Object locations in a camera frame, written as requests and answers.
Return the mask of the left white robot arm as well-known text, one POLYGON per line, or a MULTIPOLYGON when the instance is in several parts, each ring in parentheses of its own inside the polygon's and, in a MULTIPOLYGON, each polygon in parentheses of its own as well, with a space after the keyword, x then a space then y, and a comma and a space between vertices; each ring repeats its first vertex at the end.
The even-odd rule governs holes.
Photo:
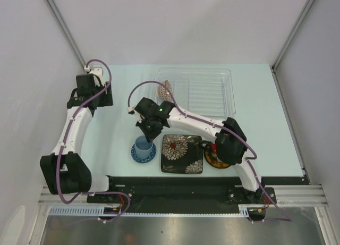
POLYGON ((52 153, 42 156, 40 168, 51 194, 99 192, 105 202, 117 197, 117 189, 109 184, 109 177, 92 175, 81 158, 86 130, 95 110, 113 106, 112 88, 104 80, 103 70, 94 68, 87 74, 76 76, 76 88, 67 102, 67 119, 52 153))

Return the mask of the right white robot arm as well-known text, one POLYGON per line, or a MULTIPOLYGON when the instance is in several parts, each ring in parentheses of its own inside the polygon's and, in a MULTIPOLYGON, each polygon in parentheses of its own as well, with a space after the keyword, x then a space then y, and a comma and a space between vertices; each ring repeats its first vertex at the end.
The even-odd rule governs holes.
POLYGON ((237 173, 246 199, 258 203, 264 197, 262 177, 251 163, 257 154, 235 119, 213 120, 184 110, 176 102, 157 105, 145 97, 135 106, 129 105, 128 113, 137 117, 136 126, 148 141, 153 141, 167 127, 191 132, 211 142, 216 146, 217 158, 237 173))

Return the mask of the clear wire dish rack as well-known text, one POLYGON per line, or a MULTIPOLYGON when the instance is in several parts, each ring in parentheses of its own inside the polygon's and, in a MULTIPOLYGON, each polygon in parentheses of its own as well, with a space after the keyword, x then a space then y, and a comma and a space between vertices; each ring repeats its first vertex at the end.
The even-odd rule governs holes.
POLYGON ((185 110, 218 120, 236 116, 230 69, 158 67, 155 80, 168 81, 176 102, 185 110))

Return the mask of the light blue cup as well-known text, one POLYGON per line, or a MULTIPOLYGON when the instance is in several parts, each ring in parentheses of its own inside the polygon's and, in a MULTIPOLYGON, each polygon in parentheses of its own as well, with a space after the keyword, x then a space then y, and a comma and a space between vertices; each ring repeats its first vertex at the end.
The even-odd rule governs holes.
POLYGON ((135 144, 141 150, 140 152, 145 154, 145 156, 140 157, 146 158, 149 154, 147 151, 151 149, 153 142, 148 142, 145 136, 139 136, 136 138, 135 144))

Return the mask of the beige patterned bowl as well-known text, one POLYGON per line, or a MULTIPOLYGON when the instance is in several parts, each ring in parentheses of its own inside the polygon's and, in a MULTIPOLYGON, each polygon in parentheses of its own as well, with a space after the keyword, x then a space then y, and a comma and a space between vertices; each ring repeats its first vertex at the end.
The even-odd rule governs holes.
POLYGON ((168 80, 162 82, 162 86, 157 87, 157 96, 160 100, 172 102, 172 86, 168 80))

